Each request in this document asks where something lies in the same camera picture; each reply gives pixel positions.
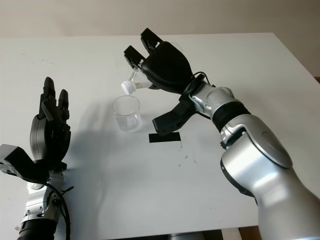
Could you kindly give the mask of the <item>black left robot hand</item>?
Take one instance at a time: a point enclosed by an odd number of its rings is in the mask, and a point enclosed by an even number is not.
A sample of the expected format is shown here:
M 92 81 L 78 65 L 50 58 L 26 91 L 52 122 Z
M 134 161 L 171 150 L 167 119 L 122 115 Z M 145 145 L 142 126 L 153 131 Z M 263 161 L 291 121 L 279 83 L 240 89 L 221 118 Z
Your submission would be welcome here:
M 70 146 L 71 127 L 69 95 L 62 89 L 56 99 L 54 81 L 47 76 L 40 95 L 38 114 L 32 120 L 30 148 L 36 163 L 50 168 L 58 168 Z

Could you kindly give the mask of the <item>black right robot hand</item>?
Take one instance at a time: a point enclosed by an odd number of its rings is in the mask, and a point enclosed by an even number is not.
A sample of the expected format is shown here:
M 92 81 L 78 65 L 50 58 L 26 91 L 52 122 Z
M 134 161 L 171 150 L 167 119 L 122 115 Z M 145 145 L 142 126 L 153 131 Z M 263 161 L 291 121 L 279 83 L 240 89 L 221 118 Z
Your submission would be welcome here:
M 121 84 L 124 92 L 131 95 L 138 89 L 152 89 L 181 95 L 193 76 L 187 58 L 149 28 L 141 33 L 140 39 L 148 57 L 142 56 L 131 45 L 124 51 L 124 58 L 133 69 L 129 80 Z

